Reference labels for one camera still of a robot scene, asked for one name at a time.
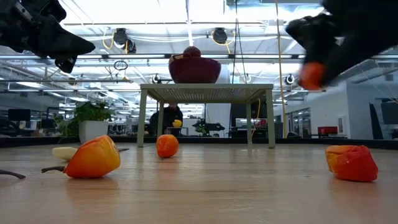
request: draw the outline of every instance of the bowl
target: bowl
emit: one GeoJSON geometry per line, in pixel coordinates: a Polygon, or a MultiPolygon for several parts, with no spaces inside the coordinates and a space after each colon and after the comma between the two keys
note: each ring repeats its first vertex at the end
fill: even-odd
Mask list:
{"type": "Polygon", "coordinates": [[[174,55],[169,72],[174,83],[216,83],[221,64],[216,60],[192,57],[190,54],[174,55]]]}

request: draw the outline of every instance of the wooden table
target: wooden table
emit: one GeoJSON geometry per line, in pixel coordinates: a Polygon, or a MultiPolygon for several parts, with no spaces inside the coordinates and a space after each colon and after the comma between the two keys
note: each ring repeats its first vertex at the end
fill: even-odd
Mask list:
{"type": "Polygon", "coordinates": [[[273,84],[142,84],[137,146],[144,147],[147,97],[160,103],[157,136],[162,134],[164,103],[241,103],[246,104],[248,144],[251,136],[251,103],[260,96],[267,98],[269,147],[275,148],[273,84]]]}

